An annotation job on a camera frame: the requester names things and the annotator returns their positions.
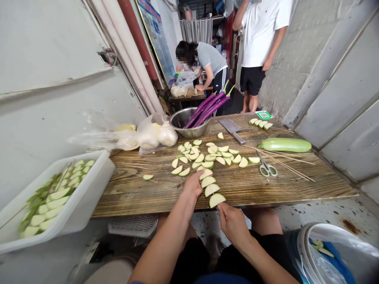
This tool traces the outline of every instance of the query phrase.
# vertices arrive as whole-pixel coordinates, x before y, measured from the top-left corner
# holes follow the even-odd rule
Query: wooden table
[[[208,87],[205,89],[206,92],[211,92],[213,90],[213,87]],[[182,102],[183,101],[198,101],[198,100],[203,100],[206,99],[205,94],[201,95],[192,95],[192,96],[183,96],[183,97],[172,97],[169,99],[170,103],[176,103],[178,105],[178,109],[181,110],[183,109],[182,107]]]
[[[241,129],[239,135],[246,139],[246,145],[256,146],[260,141],[272,137],[297,138],[295,134],[277,129],[261,130],[250,126],[248,121],[257,117],[255,113],[234,114],[212,118],[208,130],[201,138],[202,153],[207,153],[208,142],[214,142],[217,146],[229,145],[230,149],[239,150],[243,157],[256,157],[256,151],[241,146],[228,134],[226,129],[218,122],[222,118],[232,119]],[[270,120],[274,127],[284,129],[280,123]],[[217,134],[222,132],[225,139],[220,140]],[[183,144],[186,139],[180,138],[177,146]],[[169,212],[180,193],[183,190],[185,180],[180,176],[170,174],[173,170],[171,162],[180,154],[177,146],[169,149],[138,156],[137,151],[120,151],[112,161],[116,170],[110,180],[103,196],[101,197],[92,217],[114,217],[139,214],[153,214]],[[357,192],[343,181],[331,168],[329,168],[314,153],[298,154],[304,161],[315,165],[289,160],[277,156],[276,158],[292,168],[314,179],[315,182],[306,181],[284,168],[282,165],[265,158],[278,170],[277,177],[269,177],[267,180],[259,173],[259,165],[249,165],[241,169],[238,165],[223,166],[215,161],[212,171],[221,187],[218,191],[223,194],[227,203],[231,206],[277,206],[281,204],[303,203],[310,200],[327,200],[357,196]],[[139,163],[149,164],[148,169],[132,168],[123,163],[129,163],[131,158],[140,157],[144,161]],[[154,181],[145,181],[138,175],[153,174]],[[209,198],[202,194],[196,204],[196,210],[208,210]]]

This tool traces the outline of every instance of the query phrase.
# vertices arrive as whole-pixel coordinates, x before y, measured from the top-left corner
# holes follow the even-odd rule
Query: scissors
[[[262,156],[258,153],[258,151],[257,151],[257,154],[258,154],[258,157],[261,159],[261,162],[262,162],[261,166],[259,167],[259,171],[261,172],[261,174],[264,177],[277,176],[278,171],[275,169],[275,167],[271,166],[270,164],[266,164],[265,161],[263,160]]]

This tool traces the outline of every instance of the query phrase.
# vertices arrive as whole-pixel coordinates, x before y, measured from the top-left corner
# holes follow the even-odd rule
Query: man
[[[233,22],[233,30],[245,28],[244,54],[241,68],[241,91],[245,92],[241,113],[258,107],[258,93],[265,72],[287,31],[291,17],[292,0],[244,0]]]

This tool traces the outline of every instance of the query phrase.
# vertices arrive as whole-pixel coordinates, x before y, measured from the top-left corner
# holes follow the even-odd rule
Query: gray t-shirt
[[[210,64],[214,76],[216,76],[220,70],[228,67],[226,60],[217,51],[217,49],[201,41],[197,46],[197,59],[203,68]]]

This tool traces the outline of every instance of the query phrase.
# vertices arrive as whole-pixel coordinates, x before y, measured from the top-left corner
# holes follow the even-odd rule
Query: black pants with white stripes
[[[216,76],[214,77],[214,79],[212,81],[213,92],[217,91],[217,94],[219,94],[225,88],[226,81],[228,81],[228,80],[229,80],[229,69],[228,69],[228,67],[218,71],[218,73],[216,74]],[[231,84],[228,83],[228,85],[226,87],[226,94],[228,94],[230,88],[231,88]],[[223,107],[221,106],[217,111],[214,112],[213,116],[222,115],[222,110],[223,110]]]

